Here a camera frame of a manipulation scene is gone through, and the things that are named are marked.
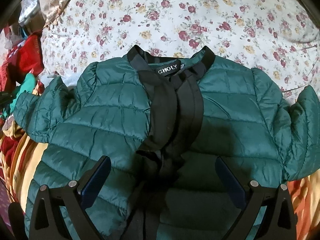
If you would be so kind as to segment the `green quilted puffer jacket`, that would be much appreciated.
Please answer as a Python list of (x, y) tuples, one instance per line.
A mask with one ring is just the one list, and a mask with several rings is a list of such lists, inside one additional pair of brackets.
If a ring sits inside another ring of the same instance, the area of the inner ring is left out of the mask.
[(221, 239), (237, 217), (215, 161), (266, 187), (319, 169), (319, 99), (290, 105), (262, 70), (204, 47), (189, 59), (138, 46), (90, 64), (74, 89), (60, 77), (22, 93), (14, 117), (47, 144), (31, 180), (30, 230), (42, 185), (65, 186), (103, 155), (110, 175), (88, 215), (104, 239)]

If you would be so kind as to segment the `teal green garment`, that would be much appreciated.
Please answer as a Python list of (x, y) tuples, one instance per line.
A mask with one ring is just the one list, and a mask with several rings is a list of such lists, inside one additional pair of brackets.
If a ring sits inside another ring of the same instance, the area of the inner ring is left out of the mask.
[(13, 98), (3, 107), (1, 117), (6, 119), (9, 115), (11, 115), (14, 111), (18, 97), (23, 92), (32, 93), (35, 87), (36, 78), (33, 74), (28, 73), (25, 76), (25, 80), (22, 82), (22, 84), (14, 89), (12, 93)]

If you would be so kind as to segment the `red garment pile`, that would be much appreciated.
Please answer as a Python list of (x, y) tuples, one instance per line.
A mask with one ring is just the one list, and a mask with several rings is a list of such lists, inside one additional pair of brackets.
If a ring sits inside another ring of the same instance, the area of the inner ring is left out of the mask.
[(32, 33), (23, 45), (15, 46), (7, 55), (1, 64), (1, 91), (12, 92), (28, 73), (38, 76), (44, 70), (41, 36), (42, 31)]

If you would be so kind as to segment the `yellow red rose blanket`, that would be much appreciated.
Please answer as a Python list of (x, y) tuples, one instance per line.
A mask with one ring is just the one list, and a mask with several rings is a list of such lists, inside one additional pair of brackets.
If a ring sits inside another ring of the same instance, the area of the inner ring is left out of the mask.
[[(38, 96), (43, 91), (43, 84), (36, 80), (31, 94)], [(23, 212), (26, 211), (31, 180), (47, 147), (47, 144), (33, 141), (17, 124), (13, 113), (6, 119), (1, 117), (1, 182), (9, 201), (20, 203)]]

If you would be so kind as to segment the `clear plastic storage container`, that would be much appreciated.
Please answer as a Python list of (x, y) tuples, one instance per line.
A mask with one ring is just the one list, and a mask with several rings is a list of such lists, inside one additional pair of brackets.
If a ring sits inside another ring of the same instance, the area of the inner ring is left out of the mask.
[(41, 11), (39, 0), (22, 0), (18, 19), (20, 26), (26, 26)]

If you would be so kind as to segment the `white floral quilt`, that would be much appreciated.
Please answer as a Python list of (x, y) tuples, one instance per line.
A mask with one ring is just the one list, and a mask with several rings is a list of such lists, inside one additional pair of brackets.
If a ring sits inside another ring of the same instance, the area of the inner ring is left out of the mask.
[(70, 0), (41, 39), (47, 85), (138, 45), (153, 56), (216, 55), (266, 72), (290, 103), (319, 91), (319, 29), (297, 0)]

